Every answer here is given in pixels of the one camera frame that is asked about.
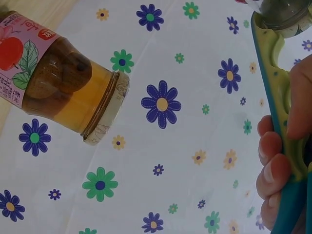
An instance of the pink label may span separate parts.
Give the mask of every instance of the pink label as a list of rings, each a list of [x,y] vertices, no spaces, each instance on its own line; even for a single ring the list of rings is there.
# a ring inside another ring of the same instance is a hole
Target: pink label
[[[0,23],[0,96],[21,108],[38,62],[59,38],[55,32],[14,13]]]

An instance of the yellow flower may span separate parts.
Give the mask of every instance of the yellow flower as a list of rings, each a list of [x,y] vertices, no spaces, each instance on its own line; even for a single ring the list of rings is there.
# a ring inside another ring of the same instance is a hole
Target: yellow flower
[[[229,224],[229,227],[230,227],[230,234],[239,234],[238,224],[236,223],[235,220],[231,221],[231,223]]]
[[[256,66],[257,66],[257,65],[256,65],[255,62],[250,63],[249,70],[250,70],[250,72],[251,72],[252,74],[254,74],[254,73],[256,72],[256,70],[257,70],[257,67],[256,67]]]
[[[114,149],[120,150],[125,147],[126,142],[123,136],[118,135],[117,137],[113,138],[112,144],[113,144]]]
[[[204,159],[206,159],[206,152],[200,150],[199,152],[196,152],[194,156],[192,156],[192,159],[194,160],[195,164],[200,165]]]
[[[230,150],[229,152],[226,153],[226,157],[223,160],[224,162],[223,168],[229,170],[231,167],[234,167],[236,160],[237,160],[236,152],[234,150]]]
[[[97,18],[100,21],[107,20],[108,17],[109,17],[109,10],[106,10],[105,8],[98,10]]]

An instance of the floral tablecloth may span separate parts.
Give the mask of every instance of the floral tablecloth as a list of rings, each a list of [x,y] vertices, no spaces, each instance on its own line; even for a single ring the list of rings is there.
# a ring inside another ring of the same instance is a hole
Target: floral tablecloth
[[[81,0],[58,29],[131,87],[97,146],[13,107],[0,138],[0,229],[15,234],[257,234],[257,123],[269,113],[234,0]],[[280,67],[312,49],[288,39]]]

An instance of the wooden table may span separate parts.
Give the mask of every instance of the wooden table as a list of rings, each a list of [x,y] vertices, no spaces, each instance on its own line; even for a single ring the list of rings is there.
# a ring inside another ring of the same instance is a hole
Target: wooden table
[[[0,0],[1,10],[15,10],[43,26],[56,30],[78,0]],[[0,134],[11,104],[0,98]]]

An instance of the fingernail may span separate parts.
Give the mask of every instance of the fingernail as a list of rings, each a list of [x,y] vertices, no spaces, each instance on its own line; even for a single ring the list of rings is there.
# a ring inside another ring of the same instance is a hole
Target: fingernail
[[[271,170],[271,161],[264,167],[263,176],[267,183],[271,184],[274,182]]]

